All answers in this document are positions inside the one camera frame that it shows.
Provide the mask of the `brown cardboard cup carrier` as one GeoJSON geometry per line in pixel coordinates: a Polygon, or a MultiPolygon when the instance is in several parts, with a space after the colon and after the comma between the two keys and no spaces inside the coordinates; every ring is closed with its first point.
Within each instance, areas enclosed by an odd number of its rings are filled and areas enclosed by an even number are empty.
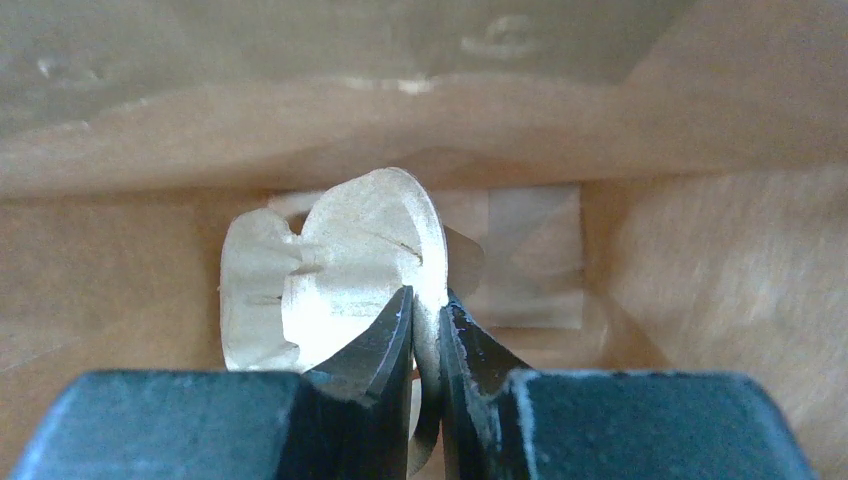
{"type": "Polygon", "coordinates": [[[219,281],[231,371],[317,372],[373,329],[396,291],[413,293],[401,371],[402,475],[429,460],[439,430],[439,317],[448,300],[445,229],[411,173],[383,168],[319,195],[275,199],[230,224],[219,281]],[[303,202],[294,232],[289,219],[303,202]]]}

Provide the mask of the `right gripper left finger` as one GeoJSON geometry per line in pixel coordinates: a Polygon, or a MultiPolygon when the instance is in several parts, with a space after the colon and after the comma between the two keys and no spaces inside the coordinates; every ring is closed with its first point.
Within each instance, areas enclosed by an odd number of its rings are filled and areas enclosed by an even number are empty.
{"type": "Polygon", "coordinates": [[[100,370],[74,380],[15,479],[403,479],[413,290],[298,374],[100,370]]]}

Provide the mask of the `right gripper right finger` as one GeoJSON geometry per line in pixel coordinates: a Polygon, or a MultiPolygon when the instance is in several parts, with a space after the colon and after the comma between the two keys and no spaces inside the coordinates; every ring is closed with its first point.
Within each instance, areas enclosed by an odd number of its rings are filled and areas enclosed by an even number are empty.
{"type": "Polygon", "coordinates": [[[440,315],[449,479],[812,479],[767,392],[735,372],[539,370],[458,299],[440,315]]]}

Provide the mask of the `brown paper bag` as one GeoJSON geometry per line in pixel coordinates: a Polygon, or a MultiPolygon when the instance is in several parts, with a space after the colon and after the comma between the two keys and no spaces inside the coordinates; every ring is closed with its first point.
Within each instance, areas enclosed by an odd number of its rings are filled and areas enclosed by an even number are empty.
{"type": "Polygon", "coordinates": [[[5,1],[1,469],[109,367],[213,369],[231,220],[398,166],[542,367],[741,370],[847,475],[843,1],[5,1]]]}

